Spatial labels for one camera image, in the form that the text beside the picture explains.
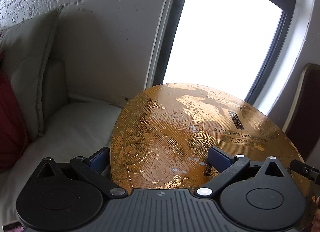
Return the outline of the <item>person's right hand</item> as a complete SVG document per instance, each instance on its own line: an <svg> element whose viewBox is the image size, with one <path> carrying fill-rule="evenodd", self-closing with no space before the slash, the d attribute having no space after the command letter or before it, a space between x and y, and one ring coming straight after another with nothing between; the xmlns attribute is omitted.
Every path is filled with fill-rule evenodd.
<svg viewBox="0 0 320 232"><path fill-rule="evenodd" d="M312 222L311 232L320 232L320 208L319 208L319 200L320 197L316 200L316 211L314 215L314 219Z"/></svg>

